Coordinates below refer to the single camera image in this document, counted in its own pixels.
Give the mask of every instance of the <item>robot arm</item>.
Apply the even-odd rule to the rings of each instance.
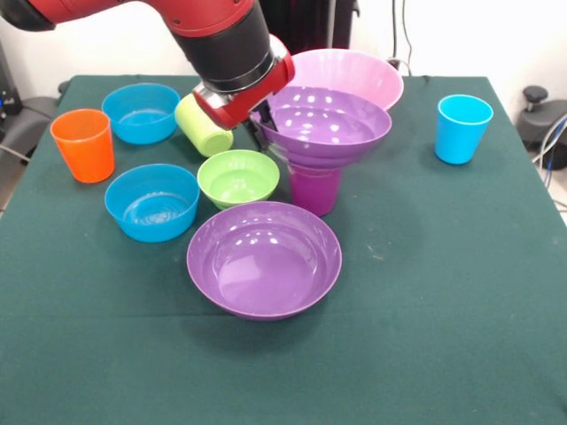
[[[0,0],[15,27],[45,31],[129,0]],[[202,78],[194,89],[203,110],[222,128],[248,120],[264,100],[293,79],[285,46],[269,34],[258,0],[144,0],[162,16]]]

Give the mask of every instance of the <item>purple cup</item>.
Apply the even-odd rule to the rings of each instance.
[[[312,169],[288,165],[291,201],[309,212],[322,217],[330,213],[337,202],[343,176],[342,168],[334,170]]]

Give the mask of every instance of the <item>bowl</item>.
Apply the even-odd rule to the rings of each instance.
[[[211,302],[236,316],[276,321],[304,312],[335,284],[337,237],[294,205],[255,202],[219,212],[190,241],[187,268]]]
[[[284,162],[307,168],[340,168],[358,162],[392,128],[384,109],[330,89],[285,87],[269,99],[278,131],[252,117],[268,148]]]
[[[221,210],[268,199],[280,180],[277,164],[256,151],[234,150],[209,158],[199,168],[198,185]]]
[[[162,84],[132,84],[115,90],[102,109],[113,132],[124,142],[152,144],[166,140],[177,129],[175,108],[180,97]]]
[[[117,177],[106,190],[105,206],[127,236],[165,242],[193,223],[199,194],[197,179],[186,169],[151,164]]]
[[[401,98],[404,81],[385,60],[357,50],[317,49],[293,56],[291,86],[321,87],[356,95],[389,110]]]

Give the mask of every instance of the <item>green bowl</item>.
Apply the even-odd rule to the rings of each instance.
[[[221,210],[268,199],[279,180],[276,162],[263,153],[245,150],[214,155],[197,173],[199,187]]]

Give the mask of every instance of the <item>white wall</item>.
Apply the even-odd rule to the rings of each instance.
[[[391,2],[359,3],[352,47],[388,58]],[[527,84],[567,97],[564,0],[407,0],[407,15],[415,74],[486,75],[511,115],[522,108]],[[24,97],[55,94],[61,81],[78,73],[193,73],[159,15],[140,3],[51,33],[24,33],[0,19],[0,39]],[[400,27],[399,56],[405,52]]]
[[[362,16],[352,48],[392,55],[391,2],[359,0]],[[401,20],[401,8],[398,8]],[[412,71],[485,75],[509,115],[524,107],[522,89],[540,84],[550,98],[567,98],[567,2],[564,0],[407,0]],[[401,25],[398,56],[407,49]]]
[[[79,73],[194,74],[158,13],[138,2],[38,34],[0,19],[0,40],[23,97],[56,95]]]

